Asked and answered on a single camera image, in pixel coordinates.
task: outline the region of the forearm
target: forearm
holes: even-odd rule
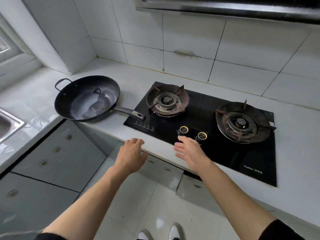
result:
[[[94,186],[46,227],[43,233],[55,233],[67,240],[92,240],[128,175],[125,169],[110,167]]]
[[[241,240],[257,240],[276,219],[242,191],[214,162],[207,160],[198,173]]]

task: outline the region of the control knob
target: control knob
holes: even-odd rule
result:
[[[208,137],[208,136],[207,136],[206,133],[204,133],[204,132],[199,132],[195,140],[196,140],[197,142],[201,143],[201,142],[203,142],[204,140],[206,140],[207,137]]]
[[[185,136],[187,133],[189,132],[188,127],[186,126],[181,126],[179,131],[178,131],[178,135],[179,136]]]

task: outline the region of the black sleeve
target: black sleeve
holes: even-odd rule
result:
[[[262,232],[259,240],[304,240],[301,236],[295,233],[290,227],[280,220],[275,220]]]
[[[66,240],[64,237],[59,236],[54,233],[40,233],[38,234],[34,240]]]

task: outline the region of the range hood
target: range hood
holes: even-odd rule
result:
[[[147,12],[189,12],[320,24],[320,0],[133,0]]]

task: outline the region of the white sneaker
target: white sneaker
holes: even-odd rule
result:
[[[152,240],[152,237],[151,237],[150,232],[148,232],[147,230],[141,230],[141,231],[139,231],[138,239],[141,239],[141,240]]]
[[[169,240],[181,240],[181,228],[178,223],[173,223],[169,231]]]

